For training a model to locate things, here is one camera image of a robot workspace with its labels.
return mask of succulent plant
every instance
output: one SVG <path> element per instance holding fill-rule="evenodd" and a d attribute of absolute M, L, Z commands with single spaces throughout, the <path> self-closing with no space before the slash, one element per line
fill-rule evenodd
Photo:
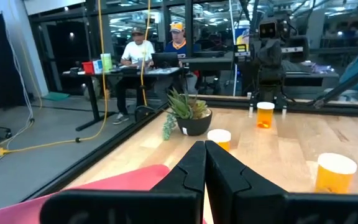
<path fill-rule="evenodd" d="M 188 93 L 179 94 L 176 89 L 170 91 L 168 95 L 169 107 L 167 121 L 163 125 L 163 139 L 168 140 L 174 127 L 176 118 L 181 119 L 200 119 L 208 115 L 209 110 L 205 101 L 190 98 Z"/>

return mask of shoe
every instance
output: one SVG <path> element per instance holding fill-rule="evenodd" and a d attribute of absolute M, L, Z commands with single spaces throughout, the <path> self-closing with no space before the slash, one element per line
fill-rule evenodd
<path fill-rule="evenodd" d="M 116 117 L 116 119 L 112 122 L 113 124 L 121 124 L 122 122 L 125 122 L 129 120 L 129 116 L 128 115 L 124 115 L 122 113 L 119 113 Z"/>

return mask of white cup rim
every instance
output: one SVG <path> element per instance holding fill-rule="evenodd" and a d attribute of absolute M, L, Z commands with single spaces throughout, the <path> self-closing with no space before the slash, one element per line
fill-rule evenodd
<path fill-rule="evenodd" d="M 331 152 L 321 154 L 317 163 L 324 169 L 337 174 L 354 174 L 357 170 L 357 164 L 352 159 Z"/>
<path fill-rule="evenodd" d="M 272 110 L 274 109 L 274 103 L 271 102 L 259 102 L 256 104 L 256 107 L 258 109 L 263 109 L 263 110 Z"/>
<path fill-rule="evenodd" d="M 231 133 L 225 129 L 214 129 L 208 131 L 207 138 L 214 142 L 228 142 L 231 140 Z"/>

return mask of orange cup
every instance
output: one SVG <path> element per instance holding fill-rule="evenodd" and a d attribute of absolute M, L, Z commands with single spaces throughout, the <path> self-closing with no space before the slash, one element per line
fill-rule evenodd
<path fill-rule="evenodd" d="M 316 193 L 346 194 L 352 182 L 357 164 L 346 156 L 323 153 L 318 157 Z"/>
<path fill-rule="evenodd" d="M 230 150 L 231 133 L 229 131 L 223 129 L 214 129 L 208 131 L 207 138 L 208 140 L 214 141 L 224 150 Z"/>
<path fill-rule="evenodd" d="M 260 128 L 272 127 L 274 104 L 270 102 L 259 102 L 256 104 L 257 126 Z"/>

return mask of pants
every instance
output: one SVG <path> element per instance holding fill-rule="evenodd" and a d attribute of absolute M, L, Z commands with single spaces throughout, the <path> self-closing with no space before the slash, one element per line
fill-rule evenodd
<path fill-rule="evenodd" d="M 146 88 L 150 88 L 155 81 L 154 78 L 144 77 L 144 85 Z M 136 107 L 144 105 L 143 101 L 143 92 L 140 88 L 141 82 L 140 77 L 124 77 L 118 81 L 116 84 L 116 94 L 117 94 L 117 107 L 118 111 L 124 115 L 128 115 L 128 110 L 126 106 L 126 90 L 135 89 L 136 90 Z"/>
<path fill-rule="evenodd" d="M 164 77 L 158 78 L 158 80 L 154 84 L 154 92 L 160 98 L 162 103 L 166 103 L 168 101 L 168 88 L 173 82 L 173 77 Z M 189 94 L 197 94 L 198 91 L 196 89 L 197 76 L 193 73 L 189 73 L 185 76 L 185 79 L 180 81 L 180 85 L 183 90 L 187 90 Z"/>

